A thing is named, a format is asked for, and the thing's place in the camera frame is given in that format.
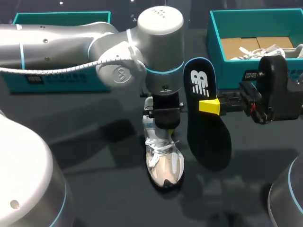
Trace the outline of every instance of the shoe box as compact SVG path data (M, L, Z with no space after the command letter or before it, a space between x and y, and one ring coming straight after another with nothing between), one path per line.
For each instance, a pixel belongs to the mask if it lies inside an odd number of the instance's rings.
M207 49L218 89L236 89L244 71L258 69L259 60L230 60L245 55L239 50L266 49L274 44L293 48L303 44L302 9L252 9L211 11ZM287 58L289 75L298 79L303 59Z
M110 18L110 12L17 13L13 24L80 26L94 22L110 23ZM1 76L10 92L16 93L109 91L97 77L95 68L47 76L11 73L2 73Z

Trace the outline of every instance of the metal bolt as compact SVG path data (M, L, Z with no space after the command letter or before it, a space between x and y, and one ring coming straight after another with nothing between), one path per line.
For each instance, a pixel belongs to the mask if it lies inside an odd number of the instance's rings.
M14 209L14 210L20 209L20 204L19 204L19 202L18 202L17 200L12 200L12 201L10 202L10 206L11 206L11 208Z

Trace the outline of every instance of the black insole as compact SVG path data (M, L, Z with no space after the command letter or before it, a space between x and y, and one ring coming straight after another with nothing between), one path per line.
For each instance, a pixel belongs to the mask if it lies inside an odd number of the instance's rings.
M200 100L217 98L214 67L208 59L194 58L186 63L183 79L188 108L189 147L205 168L222 170L231 159L229 131L219 116L199 111Z

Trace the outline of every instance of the sneaker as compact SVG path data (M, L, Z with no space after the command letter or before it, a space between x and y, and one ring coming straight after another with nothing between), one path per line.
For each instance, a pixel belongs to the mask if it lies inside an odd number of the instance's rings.
M248 51L243 47L239 48L245 55L241 57L232 58L231 60L257 60L264 56L282 55L285 57L285 51L277 45L272 45L267 49L256 49L254 51Z
M303 44L296 48L283 49L286 58L303 58Z
M145 100L144 109L152 109L152 97ZM154 119L143 116L146 145L146 165L151 179L161 188L176 185L184 171L184 158L171 138L169 130L155 125Z

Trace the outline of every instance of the dark background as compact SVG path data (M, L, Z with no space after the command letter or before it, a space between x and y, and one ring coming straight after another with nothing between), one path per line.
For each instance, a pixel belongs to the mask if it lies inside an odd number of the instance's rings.
M0 21L12 22L17 12L111 11L112 24L122 31L135 26L144 9L167 4L184 15L187 61L207 57L205 29L210 10L303 7L303 0L62 2L2 0ZM183 91L180 97L185 101ZM75 227L272 226L262 192L300 152L300 119L261 126L244 113L223 117L234 155L226 169L214 172L198 164L191 154L187 114L182 114L176 137L186 161L185 180L179 192L161 194L150 184L144 166L140 140L143 103L136 83L110 94L11 95L0 79L0 109L42 136L63 169L76 201ZM215 136L213 141L220 143L224 138Z

